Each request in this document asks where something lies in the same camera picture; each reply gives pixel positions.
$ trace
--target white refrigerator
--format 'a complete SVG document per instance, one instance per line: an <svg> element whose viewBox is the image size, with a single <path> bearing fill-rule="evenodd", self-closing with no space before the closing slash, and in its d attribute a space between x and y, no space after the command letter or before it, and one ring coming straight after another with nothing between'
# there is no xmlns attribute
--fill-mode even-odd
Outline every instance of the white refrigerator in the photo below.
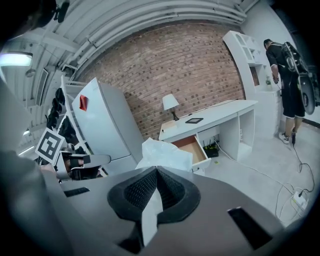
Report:
<svg viewBox="0 0 320 256"><path fill-rule="evenodd" d="M80 109L80 96L87 99ZM110 155L109 175L134 170L142 159L144 139L122 91L94 78L72 102L80 132L95 155Z"/></svg>

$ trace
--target person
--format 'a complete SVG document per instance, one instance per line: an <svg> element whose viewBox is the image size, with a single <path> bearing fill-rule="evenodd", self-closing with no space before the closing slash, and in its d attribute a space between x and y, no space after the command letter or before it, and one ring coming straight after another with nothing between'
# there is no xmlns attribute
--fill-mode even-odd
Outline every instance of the person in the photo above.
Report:
<svg viewBox="0 0 320 256"><path fill-rule="evenodd" d="M291 72L282 54L282 44L266 39L263 42L266 56L269 60L274 82L281 77L281 95L283 115L285 119L285 131L278 134L280 140L289 144L289 138L295 137L305 116L305 108L298 88L299 75Z"/></svg>

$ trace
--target power strip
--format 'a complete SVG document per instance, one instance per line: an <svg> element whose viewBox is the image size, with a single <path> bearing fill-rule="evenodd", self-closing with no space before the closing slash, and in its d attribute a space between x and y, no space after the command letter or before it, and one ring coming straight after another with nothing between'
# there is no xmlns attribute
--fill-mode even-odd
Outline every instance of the power strip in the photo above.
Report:
<svg viewBox="0 0 320 256"><path fill-rule="evenodd" d="M292 200L299 206L301 210L304 211L307 208L308 201L304 198L303 195L299 197L298 191L294 193Z"/></svg>

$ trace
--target table lamp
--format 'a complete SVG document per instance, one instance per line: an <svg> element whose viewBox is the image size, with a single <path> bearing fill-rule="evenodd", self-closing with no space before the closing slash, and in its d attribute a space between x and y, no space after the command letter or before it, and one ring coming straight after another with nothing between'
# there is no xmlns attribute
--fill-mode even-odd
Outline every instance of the table lamp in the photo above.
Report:
<svg viewBox="0 0 320 256"><path fill-rule="evenodd" d="M174 107L179 105L175 96L173 96L173 94L166 95L162 98L162 102L163 102L163 109L164 110L172 109L171 113L173 114L173 120L178 121L179 118L176 116L175 110L173 109Z"/></svg>

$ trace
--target brick wall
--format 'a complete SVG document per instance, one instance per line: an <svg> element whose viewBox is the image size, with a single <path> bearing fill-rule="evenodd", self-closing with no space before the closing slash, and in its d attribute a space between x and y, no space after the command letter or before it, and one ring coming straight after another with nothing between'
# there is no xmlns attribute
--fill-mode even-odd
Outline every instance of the brick wall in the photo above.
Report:
<svg viewBox="0 0 320 256"><path fill-rule="evenodd" d="M138 32L101 54L79 80L120 88L145 139L158 139L172 119L162 97L173 94L178 117L225 100L244 99L236 65L222 37L234 27L171 23Z"/></svg>

